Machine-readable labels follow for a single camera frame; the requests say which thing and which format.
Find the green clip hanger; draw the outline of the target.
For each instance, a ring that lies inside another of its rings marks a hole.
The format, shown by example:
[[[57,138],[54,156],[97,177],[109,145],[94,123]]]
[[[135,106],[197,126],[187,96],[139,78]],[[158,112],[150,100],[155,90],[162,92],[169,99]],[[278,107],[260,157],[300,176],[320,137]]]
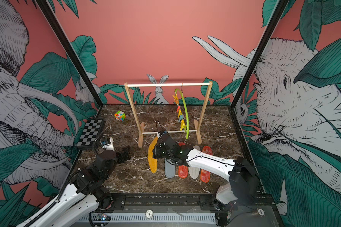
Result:
[[[183,104],[183,110],[181,108],[180,99],[178,94],[181,96],[181,102]],[[181,124],[180,131],[184,131],[186,133],[186,139],[189,138],[189,117],[188,117],[188,109],[185,97],[183,95],[183,87],[181,89],[176,88],[174,90],[173,99],[175,104],[177,105],[177,113],[178,113],[178,122]]]

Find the red orange-edged insole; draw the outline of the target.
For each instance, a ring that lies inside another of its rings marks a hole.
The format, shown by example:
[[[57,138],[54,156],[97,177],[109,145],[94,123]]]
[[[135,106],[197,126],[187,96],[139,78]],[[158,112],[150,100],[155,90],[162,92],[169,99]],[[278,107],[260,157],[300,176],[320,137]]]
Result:
[[[203,149],[202,149],[202,152],[203,153],[206,153],[208,155],[213,155],[213,151],[212,149],[209,147],[209,146],[204,146]],[[205,182],[205,183],[208,183],[210,181],[210,177],[211,177],[211,173],[206,171],[206,170],[201,170],[201,173],[200,173],[200,180],[202,182]]]
[[[178,177],[185,179],[188,176],[188,167],[181,165],[178,166]]]

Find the yellow-edged insole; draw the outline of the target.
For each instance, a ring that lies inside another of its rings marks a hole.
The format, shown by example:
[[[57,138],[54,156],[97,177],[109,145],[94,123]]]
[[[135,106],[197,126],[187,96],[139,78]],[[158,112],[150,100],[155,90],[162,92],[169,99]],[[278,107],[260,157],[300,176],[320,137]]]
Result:
[[[158,167],[157,159],[153,158],[153,149],[155,148],[157,141],[158,137],[155,136],[148,147],[148,164],[152,173],[156,173]]]

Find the wooden hanger rack frame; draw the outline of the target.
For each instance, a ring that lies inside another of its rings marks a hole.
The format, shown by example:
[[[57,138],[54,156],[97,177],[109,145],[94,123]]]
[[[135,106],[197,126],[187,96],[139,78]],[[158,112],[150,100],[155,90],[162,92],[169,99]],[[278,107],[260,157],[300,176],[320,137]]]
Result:
[[[202,144],[202,136],[201,136],[201,125],[202,120],[204,120],[204,115],[206,111],[206,107],[210,103],[210,96],[212,91],[212,86],[215,85],[215,82],[200,82],[200,83],[164,83],[164,84],[124,84],[124,92],[129,100],[129,104],[131,110],[129,113],[131,116],[131,122],[134,123],[137,127],[136,132],[137,135],[137,146],[139,148],[143,148],[143,146],[148,146],[150,144],[150,140],[144,142],[144,138],[148,138],[149,136],[153,136],[156,134],[156,126],[154,122],[159,120],[160,123],[167,129],[170,129],[172,133],[183,133],[179,138],[183,141],[186,141],[186,136],[191,137],[194,136],[194,141],[200,145]],[[200,102],[202,105],[192,106],[187,105],[188,107],[188,118],[185,120],[185,123],[189,123],[189,133],[185,130],[180,131],[180,123],[178,122],[178,113],[177,105],[151,105],[151,104],[138,104],[137,99],[140,98],[141,94],[145,93],[141,91],[144,88],[155,88],[162,87],[164,89],[171,89],[171,95],[173,96],[174,90],[178,89],[179,92],[185,93],[186,88],[205,88],[206,94],[204,99]]]

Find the white smooth insole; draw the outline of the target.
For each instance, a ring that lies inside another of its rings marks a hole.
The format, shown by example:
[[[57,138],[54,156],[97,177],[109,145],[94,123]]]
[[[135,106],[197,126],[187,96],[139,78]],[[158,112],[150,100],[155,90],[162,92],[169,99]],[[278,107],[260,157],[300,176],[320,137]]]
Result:
[[[170,159],[165,159],[164,161],[165,161],[165,168],[164,168],[165,176],[167,178],[173,178],[175,176],[176,166],[170,161]]]

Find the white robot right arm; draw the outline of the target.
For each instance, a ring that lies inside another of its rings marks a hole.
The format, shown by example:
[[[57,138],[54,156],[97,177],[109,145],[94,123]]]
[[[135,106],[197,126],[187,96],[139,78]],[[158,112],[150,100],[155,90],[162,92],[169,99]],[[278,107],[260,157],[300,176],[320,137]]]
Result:
[[[169,159],[176,166],[200,168],[225,179],[215,200],[223,205],[233,201],[253,203],[259,186],[259,175],[254,166],[242,158],[224,159],[206,154],[188,145],[180,146],[169,134],[158,136],[153,149],[154,159]]]

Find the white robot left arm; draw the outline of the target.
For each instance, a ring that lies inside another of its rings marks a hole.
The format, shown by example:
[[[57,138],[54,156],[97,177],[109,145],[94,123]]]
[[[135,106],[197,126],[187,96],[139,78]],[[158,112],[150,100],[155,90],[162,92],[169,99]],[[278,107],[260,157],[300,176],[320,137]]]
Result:
[[[19,227],[69,227],[85,215],[100,209],[107,211],[116,205],[117,198],[102,190],[117,164],[130,160],[130,147],[120,152],[105,149],[96,153],[95,161],[77,171],[58,196]]]

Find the grey textured insole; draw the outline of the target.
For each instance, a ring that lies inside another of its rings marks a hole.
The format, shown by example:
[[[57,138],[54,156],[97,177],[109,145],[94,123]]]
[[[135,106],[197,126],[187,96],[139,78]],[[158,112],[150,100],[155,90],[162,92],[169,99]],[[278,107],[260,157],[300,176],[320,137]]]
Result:
[[[199,145],[193,146],[193,149],[200,150]],[[192,179],[197,179],[200,173],[200,168],[198,167],[189,167],[188,168],[189,175]]]

